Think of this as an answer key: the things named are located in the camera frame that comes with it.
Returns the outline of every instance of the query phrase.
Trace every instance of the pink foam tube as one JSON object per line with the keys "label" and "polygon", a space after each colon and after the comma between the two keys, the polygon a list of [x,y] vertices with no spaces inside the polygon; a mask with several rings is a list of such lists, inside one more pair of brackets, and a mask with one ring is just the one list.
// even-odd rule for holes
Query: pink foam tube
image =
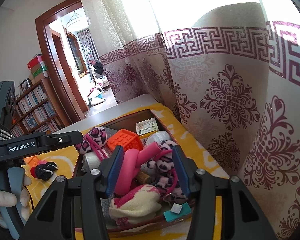
{"label": "pink foam tube", "polygon": [[139,150],[129,149],[124,154],[122,167],[119,173],[117,184],[115,185],[114,193],[123,196],[130,190],[131,182],[135,176],[134,170],[138,158]]}
{"label": "pink foam tube", "polygon": [[136,168],[140,168],[140,166],[151,160],[154,156],[161,152],[161,148],[158,146],[156,142],[150,143],[146,148],[141,150],[138,154],[138,159],[136,163]]}
{"label": "pink foam tube", "polygon": [[123,196],[131,187],[132,180],[137,176],[143,163],[151,160],[161,152],[156,142],[149,144],[140,152],[137,149],[129,149],[124,154],[123,163],[115,185],[114,193]]}

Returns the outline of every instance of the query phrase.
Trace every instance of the human hand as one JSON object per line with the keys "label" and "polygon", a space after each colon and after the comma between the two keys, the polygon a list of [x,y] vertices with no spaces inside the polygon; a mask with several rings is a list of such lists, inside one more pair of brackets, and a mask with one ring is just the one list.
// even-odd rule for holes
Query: human hand
{"label": "human hand", "polygon": [[[25,175],[23,185],[29,186],[29,185],[31,185],[31,183],[32,183],[31,179],[27,175]],[[23,187],[23,190],[21,191],[21,194],[20,194],[20,202],[22,205],[21,216],[26,221],[28,220],[28,218],[30,216],[29,201],[30,201],[29,192],[25,187]],[[14,194],[0,190],[0,207],[13,207],[16,204],[17,204],[17,197]],[[0,213],[0,226],[5,229],[8,228],[5,221],[2,218],[1,213]]]}

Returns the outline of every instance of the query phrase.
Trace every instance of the tray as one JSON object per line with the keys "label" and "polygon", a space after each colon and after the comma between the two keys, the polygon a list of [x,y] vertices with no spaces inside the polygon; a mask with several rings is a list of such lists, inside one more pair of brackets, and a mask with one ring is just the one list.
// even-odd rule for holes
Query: tray
{"label": "tray", "polygon": [[[160,119],[151,111],[151,110],[142,110],[133,114],[129,114],[120,118],[117,118],[115,120],[112,120],[108,123],[103,124],[102,126],[114,129],[114,130],[120,130],[122,128],[136,132],[136,123],[141,122],[150,118],[155,118],[158,124],[159,130],[165,130],[170,134],[170,137],[173,141],[175,141],[174,137],[170,133],[169,129],[165,127],[165,125],[160,121]],[[73,178],[77,176],[82,176],[85,174],[85,172],[81,171],[82,168],[82,158],[83,155],[79,155],[77,163],[74,168]],[[81,220],[81,207],[80,207],[80,197],[75,197],[74,199],[74,225],[76,227],[77,231],[80,231],[82,228],[82,220]],[[194,207],[194,201],[190,201],[189,205],[193,211]],[[167,211],[169,209],[168,204],[165,205],[165,203],[162,203],[162,208],[160,211],[157,212],[156,217],[153,219],[150,219],[148,221],[144,221],[142,223],[126,226],[126,227],[113,227],[110,225],[107,225],[108,233],[110,237],[122,237],[122,236],[131,236],[131,235],[137,235],[137,234],[143,234],[155,230],[159,230],[165,227],[169,227],[171,225],[177,224],[181,221],[184,221],[186,219],[189,219],[192,216],[192,213],[180,217],[177,220],[174,220],[173,222],[168,223],[164,216],[163,212]]]}

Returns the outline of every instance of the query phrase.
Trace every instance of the red pompom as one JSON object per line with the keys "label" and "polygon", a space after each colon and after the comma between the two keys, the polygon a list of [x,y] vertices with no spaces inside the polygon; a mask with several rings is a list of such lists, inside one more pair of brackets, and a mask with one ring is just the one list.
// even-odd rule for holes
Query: red pompom
{"label": "red pompom", "polygon": [[32,168],[30,169],[30,173],[31,173],[32,177],[34,177],[35,179],[37,179],[38,177],[35,175],[34,169],[35,169],[35,167],[32,167]]}

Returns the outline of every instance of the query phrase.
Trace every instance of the orange rubber cube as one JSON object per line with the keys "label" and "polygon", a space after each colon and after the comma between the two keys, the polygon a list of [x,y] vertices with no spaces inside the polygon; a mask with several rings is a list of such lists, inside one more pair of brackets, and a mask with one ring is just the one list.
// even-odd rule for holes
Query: orange rubber cube
{"label": "orange rubber cube", "polygon": [[117,145],[121,145],[124,152],[129,149],[137,149],[139,151],[143,149],[139,136],[125,129],[121,129],[108,139],[107,146],[111,151],[114,151]]}
{"label": "orange rubber cube", "polygon": [[31,156],[23,158],[30,168],[35,167],[39,164],[39,158],[37,156]]}

